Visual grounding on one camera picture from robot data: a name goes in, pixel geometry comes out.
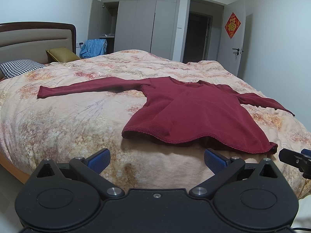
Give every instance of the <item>gray wardrobe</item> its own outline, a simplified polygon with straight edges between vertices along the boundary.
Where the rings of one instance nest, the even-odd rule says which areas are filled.
[[[114,52],[138,49],[172,59],[179,0],[92,1],[88,39],[115,33]]]

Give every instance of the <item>doorway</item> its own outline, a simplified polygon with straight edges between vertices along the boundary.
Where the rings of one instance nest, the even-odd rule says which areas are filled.
[[[189,13],[183,63],[199,62],[207,55],[211,18],[204,14]]]
[[[207,0],[189,0],[188,3],[181,60],[183,63],[217,60],[224,6]]]

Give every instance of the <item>floral bedspread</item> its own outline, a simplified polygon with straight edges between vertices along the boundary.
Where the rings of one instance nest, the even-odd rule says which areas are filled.
[[[190,189],[213,175],[203,162],[204,148],[199,144],[185,148],[154,144],[142,138],[122,138],[123,127],[146,102],[139,91],[85,92],[46,99],[36,96],[41,85],[56,87],[108,76],[204,80],[230,85],[239,93],[264,96],[216,61],[183,64],[144,51],[126,50],[54,63],[0,82],[0,152],[19,169],[31,174],[45,157],[61,163],[108,148],[111,163],[102,176],[125,190],[134,187]],[[279,149],[300,152],[311,148],[311,133],[290,113],[250,105],[243,107]],[[239,156],[250,163],[266,157],[236,152],[222,154]],[[281,163],[277,154],[270,157],[298,197],[310,190],[311,181],[303,179],[296,168]]]

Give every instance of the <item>triangular cutout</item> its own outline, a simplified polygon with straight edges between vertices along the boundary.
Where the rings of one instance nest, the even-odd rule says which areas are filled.
[[[38,173],[37,178],[48,177],[48,176],[53,176],[53,175],[55,174],[50,164],[44,164],[40,172]]]
[[[266,164],[259,175],[263,177],[277,178],[277,175],[270,164]]]

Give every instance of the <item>black and white pillow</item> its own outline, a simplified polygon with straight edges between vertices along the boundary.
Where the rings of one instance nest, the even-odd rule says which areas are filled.
[[[45,65],[32,60],[14,60],[1,64],[0,70],[4,78],[8,79],[42,67]]]

